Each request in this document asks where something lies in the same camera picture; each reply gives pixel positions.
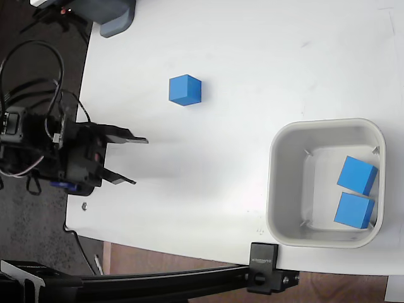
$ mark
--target blue cube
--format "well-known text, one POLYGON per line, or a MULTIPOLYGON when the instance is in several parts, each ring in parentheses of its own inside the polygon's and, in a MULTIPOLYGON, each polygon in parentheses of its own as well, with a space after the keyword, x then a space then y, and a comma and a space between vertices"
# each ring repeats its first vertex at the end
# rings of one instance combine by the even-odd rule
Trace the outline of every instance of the blue cube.
POLYGON ((347 157, 337 184, 368 196, 371 192, 377 171, 377 167, 371 164, 352 157, 347 157))
POLYGON ((342 193, 335 222, 366 229, 373 211, 374 201, 354 194, 342 193))
POLYGON ((202 82, 188 74, 170 79, 169 100, 180 105, 201 102, 202 82))

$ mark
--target white tabletop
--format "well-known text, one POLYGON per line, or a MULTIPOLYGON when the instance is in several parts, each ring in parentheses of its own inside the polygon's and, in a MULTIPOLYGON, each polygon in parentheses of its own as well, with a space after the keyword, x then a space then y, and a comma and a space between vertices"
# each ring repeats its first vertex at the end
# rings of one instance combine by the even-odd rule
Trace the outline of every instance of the white tabletop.
POLYGON ((385 215, 360 249, 280 247, 278 267, 404 274, 404 4, 369 0, 138 0, 134 23, 93 28, 81 100, 95 122, 149 145, 110 145, 105 166, 138 181, 70 196, 80 235, 248 264, 266 226, 271 141, 293 121, 364 117, 387 144, 385 215), (203 82, 168 101, 169 78, 203 82), (88 209, 81 205, 87 202, 88 209))

